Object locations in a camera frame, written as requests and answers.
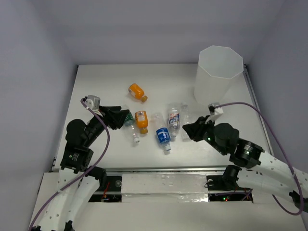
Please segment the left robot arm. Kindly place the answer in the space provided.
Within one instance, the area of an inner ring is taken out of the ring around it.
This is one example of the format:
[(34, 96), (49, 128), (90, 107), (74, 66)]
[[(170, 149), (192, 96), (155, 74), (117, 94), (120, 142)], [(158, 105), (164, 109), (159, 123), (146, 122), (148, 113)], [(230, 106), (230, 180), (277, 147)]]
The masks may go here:
[(72, 231), (89, 199), (106, 186), (106, 171), (90, 165), (93, 151), (90, 146), (103, 131), (120, 129), (129, 114), (121, 106), (99, 106), (86, 109), (93, 118), (70, 121), (66, 127), (66, 145), (60, 163), (56, 192), (41, 207), (44, 216), (38, 224), (31, 223), (31, 231)]

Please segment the clear bottle green label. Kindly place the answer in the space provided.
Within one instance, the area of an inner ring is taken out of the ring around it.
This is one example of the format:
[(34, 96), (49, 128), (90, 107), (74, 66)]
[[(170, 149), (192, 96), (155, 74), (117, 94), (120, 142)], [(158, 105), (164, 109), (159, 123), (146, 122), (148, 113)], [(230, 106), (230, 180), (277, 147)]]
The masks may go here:
[(126, 136), (131, 139), (133, 145), (137, 145), (140, 142), (140, 133), (136, 125), (134, 116), (132, 115), (130, 108), (126, 104), (123, 106), (123, 109), (129, 110), (129, 113), (124, 121), (124, 131), (126, 133)]

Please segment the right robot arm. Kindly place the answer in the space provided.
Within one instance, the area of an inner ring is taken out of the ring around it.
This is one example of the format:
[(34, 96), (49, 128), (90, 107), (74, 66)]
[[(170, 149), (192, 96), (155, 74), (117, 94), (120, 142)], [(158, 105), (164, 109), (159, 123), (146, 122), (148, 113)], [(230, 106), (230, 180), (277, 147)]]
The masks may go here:
[(206, 141), (221, 155), (229, 155), (228, 165), (221, 177), (223, 190), (237, 187), (262, 191), (294, 203), (298, 212), (308, 211), (308, 175), (270, 155), (250, 141), (241, 139), (239, 131), (228, 123), (215, 125), (206, 117), (182, 127), (195, 142)]

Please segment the clear crushed plastic bottle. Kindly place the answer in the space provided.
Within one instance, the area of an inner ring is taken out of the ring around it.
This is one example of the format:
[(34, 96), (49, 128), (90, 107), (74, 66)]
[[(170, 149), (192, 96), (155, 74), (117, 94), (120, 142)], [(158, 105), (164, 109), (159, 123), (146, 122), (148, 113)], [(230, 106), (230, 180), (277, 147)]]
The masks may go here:
[(190, 114), (188, 110), (188, 105), (185, 103), (181, 104), (181, 110), (180, 110), (180, 124), (181, 124), (181, 137), (183, 141), (189, 141), (190, 138), (187, 134), (187, 132), (184, 130), (183, 126), (190, 123)]

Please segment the orange juice bottle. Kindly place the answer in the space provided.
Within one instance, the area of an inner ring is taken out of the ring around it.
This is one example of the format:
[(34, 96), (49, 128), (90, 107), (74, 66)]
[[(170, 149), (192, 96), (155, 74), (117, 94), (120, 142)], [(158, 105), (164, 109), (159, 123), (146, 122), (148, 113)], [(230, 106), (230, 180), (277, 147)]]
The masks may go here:
[(148, 117), (146, 111), (137, 111), (135, 113), (135, 120), (141, 134), (148, 133)]
[(148, 97), (145, 95), (143, 89), (137, 85), (136, 83), (133, 83), (128, 88), (129, 93), (131, 96), (133, 96), (135, 99), (141, 101), (142, 103), (146, 102)]

